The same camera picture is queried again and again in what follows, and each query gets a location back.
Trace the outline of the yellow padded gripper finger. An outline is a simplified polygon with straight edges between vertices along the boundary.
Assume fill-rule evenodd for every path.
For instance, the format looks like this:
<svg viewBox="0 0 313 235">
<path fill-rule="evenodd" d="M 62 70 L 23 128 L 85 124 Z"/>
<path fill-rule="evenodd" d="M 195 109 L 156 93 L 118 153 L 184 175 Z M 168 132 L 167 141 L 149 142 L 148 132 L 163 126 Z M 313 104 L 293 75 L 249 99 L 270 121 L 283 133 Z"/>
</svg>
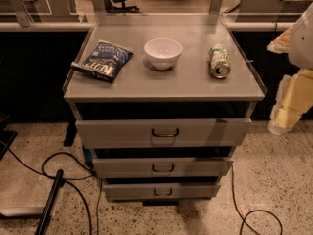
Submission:
<svg viewBox="0 0 313 235">
<path fill-rule="evenodd" d="M 293 76 L 284 75 L 275 100 L 267 128 L 272 134 L 282 135 L 313 107 L 313 70 L 300 69 Z"/>
</svg>

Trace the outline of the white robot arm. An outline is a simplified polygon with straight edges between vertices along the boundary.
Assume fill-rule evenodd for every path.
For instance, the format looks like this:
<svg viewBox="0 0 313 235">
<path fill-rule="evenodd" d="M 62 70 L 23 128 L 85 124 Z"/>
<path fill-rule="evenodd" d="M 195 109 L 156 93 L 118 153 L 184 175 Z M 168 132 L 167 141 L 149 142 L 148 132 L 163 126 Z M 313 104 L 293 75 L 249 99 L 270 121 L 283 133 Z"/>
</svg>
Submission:
<svg viewBox="0 0 313 235">
<path fill-rule="evenodd" d="M 268 131 L 282 135 L 291 131 L 313 107 L 313 4 L 293 27 L 271 41 L 267 50 L 287 53 L 289 62 L 299 68 L 297 74 L 283 76 L 270 114 Z"/>
</svg>

